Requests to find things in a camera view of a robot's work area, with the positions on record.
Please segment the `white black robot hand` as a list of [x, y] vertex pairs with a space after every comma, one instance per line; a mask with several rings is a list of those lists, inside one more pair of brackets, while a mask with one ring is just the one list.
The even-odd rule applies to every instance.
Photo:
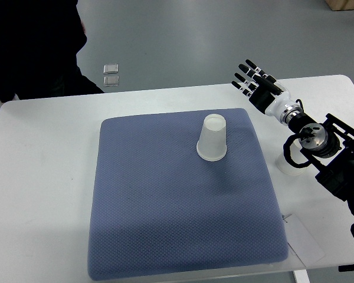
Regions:
[[238, 73], [235, 73], [238, 81], [232, 81], [231, 84], [243, 95], [250, 96], [250, 103], [261, 113], [267, 116], [280, 116], [293, 106], [291, 95], [285, 86], [276, 82], [272, 75], [266, 74], [251, 60], [246, 59], [245, 64], [239, 64], [238, 68], [258, 85]]

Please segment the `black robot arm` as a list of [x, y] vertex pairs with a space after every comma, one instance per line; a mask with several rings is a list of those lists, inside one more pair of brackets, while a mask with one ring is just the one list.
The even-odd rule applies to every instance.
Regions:
[[348, 204], [354, 216], [354, 129], [332, 114], [318, 123], [304, 111], [301, 100], [252, 61], [238, 68], [232, 84], [261, 113], [287, 126], [292, 135], [283, 146], [286, 162], [297, 169], [313, 165], [316, 180], [333, 196]]

